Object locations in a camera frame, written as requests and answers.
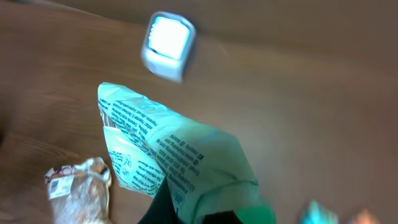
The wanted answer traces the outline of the brown pancake snack bag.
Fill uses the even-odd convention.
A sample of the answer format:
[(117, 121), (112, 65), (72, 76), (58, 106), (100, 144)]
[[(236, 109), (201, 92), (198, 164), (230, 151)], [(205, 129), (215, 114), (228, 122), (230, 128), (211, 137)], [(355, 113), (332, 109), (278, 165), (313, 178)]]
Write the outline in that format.
[(51, 168), (44, 176), (54, 224), (111, 224), (111, 173), (102, 158)]

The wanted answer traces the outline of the light green snack bag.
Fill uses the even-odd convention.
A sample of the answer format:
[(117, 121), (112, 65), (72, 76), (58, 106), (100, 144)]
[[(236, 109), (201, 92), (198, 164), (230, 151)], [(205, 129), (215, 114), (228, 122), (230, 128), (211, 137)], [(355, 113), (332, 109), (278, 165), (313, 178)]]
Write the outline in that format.
[(259, 204), (259, 184), (236, 137), (112, 83), (98, 107), (119, 185), (154, 197), (166, 182), (184, 223)]

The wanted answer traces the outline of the teal tissue pack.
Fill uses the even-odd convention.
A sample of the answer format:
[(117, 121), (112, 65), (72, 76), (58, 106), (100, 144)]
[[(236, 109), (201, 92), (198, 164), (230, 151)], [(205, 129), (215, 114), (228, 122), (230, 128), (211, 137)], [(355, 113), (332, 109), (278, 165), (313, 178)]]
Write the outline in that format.
[(301, 218), (300, 224), (339, 224), (338, 216), (312, 200)]

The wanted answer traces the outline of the green lid jar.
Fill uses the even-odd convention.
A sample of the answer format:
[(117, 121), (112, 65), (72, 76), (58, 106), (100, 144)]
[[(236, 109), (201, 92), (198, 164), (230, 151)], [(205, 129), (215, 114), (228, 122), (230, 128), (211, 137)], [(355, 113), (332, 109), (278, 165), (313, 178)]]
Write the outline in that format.
[(242, 224), (276, 224), (275, 213), (266, 201), (261, 200), (255, 207), (240, 208), (234, 211)]

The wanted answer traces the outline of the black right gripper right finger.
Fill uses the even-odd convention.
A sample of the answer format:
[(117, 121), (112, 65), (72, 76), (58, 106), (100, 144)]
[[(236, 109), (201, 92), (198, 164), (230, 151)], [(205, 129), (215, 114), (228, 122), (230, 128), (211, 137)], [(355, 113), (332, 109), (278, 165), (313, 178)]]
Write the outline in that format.
[(206, 215), (203, 224), (243, 224), (234, 211)]

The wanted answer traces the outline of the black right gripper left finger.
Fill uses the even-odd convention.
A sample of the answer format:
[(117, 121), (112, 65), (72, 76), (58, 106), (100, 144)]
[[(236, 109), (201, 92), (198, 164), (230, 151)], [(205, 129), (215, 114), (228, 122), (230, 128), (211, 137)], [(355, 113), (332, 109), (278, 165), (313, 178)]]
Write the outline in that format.
[(138, 224), (178, 224), (167, 179), (164, 179), (148, 211)]

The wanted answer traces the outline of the orange snack packet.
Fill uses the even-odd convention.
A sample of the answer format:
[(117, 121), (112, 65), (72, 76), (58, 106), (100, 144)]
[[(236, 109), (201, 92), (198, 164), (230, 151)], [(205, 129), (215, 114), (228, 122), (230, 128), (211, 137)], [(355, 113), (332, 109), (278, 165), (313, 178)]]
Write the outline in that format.
[(350, 219), (349, 224), (381, 224), (381, 222), (369, 209), (364, 208)]

